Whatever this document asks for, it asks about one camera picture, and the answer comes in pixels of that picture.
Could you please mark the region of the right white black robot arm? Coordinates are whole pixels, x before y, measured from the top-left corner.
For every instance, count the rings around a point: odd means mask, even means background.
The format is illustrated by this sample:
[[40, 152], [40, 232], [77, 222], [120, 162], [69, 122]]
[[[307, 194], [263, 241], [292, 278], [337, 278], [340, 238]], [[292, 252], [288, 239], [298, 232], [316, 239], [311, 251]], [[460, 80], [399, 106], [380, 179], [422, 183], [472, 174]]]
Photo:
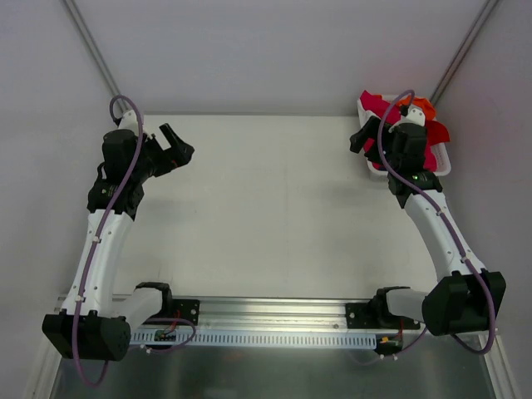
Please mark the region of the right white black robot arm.
[[428, 293], [408, 287], [381, 288], [374, 297], [373, 322], [392, 328], [401, 317], [424, 323], [430, 333], [456, 336], [495, 330], [506, 289], [504, 277], [489, 271], [461, 234], [446, 203], [441, 182], [425, 167], [427, 132], [422, 112], [411, 109], [397, 123], [382, 122], [373, 112], [362, 118], [350, 138], [358, 153], [371, 141], [365, 156], [381, 161], [388, 189], [418, 229], [436, 271]]

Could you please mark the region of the crimson pink t shirt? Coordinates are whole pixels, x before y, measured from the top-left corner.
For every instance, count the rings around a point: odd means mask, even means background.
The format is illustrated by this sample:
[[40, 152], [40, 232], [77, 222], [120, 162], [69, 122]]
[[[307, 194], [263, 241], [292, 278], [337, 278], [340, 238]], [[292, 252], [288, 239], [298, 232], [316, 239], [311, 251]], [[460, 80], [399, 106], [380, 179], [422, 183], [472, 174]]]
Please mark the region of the crimson pink t shirt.
[[[363, 109], [363, 113], [359, 115], [359, 121], [361, 122], [361, 126], [364, 125], [364, 122], [362, 122], [362, 116], [366, 116], [368, 112], [372, 112], [375, 116], [377, 116], [378, 118], [381, 118], [384, 111], [389, 106], [389, 102], [385, 101], [382, 98], [382, 95], [371, 94], [368, 91], [364, 91], [359, 97], [359, 100], [362, 104], [362, 109]], [[387, 117], [387, 123], [392, 125], [398, 122], [400, 119], [401, 119], [400, 107], [397, 107], [397, 105], [395, 105], [390, 115]], [[425, 160], [424, 167], [427, 170], [435, 172], [436, 167], [437, 167], [436, 157], [432, 154], [431, 146], [428, 145], [428, 142], [427, 142], [426, 149], [425, 149], [425, 157], [426, 157], [426, 160]]]

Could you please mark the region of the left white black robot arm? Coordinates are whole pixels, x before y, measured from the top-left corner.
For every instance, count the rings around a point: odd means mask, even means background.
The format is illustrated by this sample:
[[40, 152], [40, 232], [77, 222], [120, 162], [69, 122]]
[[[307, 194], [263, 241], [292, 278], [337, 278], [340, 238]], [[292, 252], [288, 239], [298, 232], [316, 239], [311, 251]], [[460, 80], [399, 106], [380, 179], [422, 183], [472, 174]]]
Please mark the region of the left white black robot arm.
[[124, 116], [103, 137], [103, 161], [88, 193], [86, 242], [71, 288], [42, 332], [66, 359], [120, 361], [131, 334], [149, 319], [164, 324], [174, 315], [167, 283], [143, 282], [122, 304], [113, 302], [121, 251], [144, 197], [143, 184], [190, 163], [195, 149], [167, 123], [159, 127], [169, 143], [144, 134], [139, 145], [134, 116]]

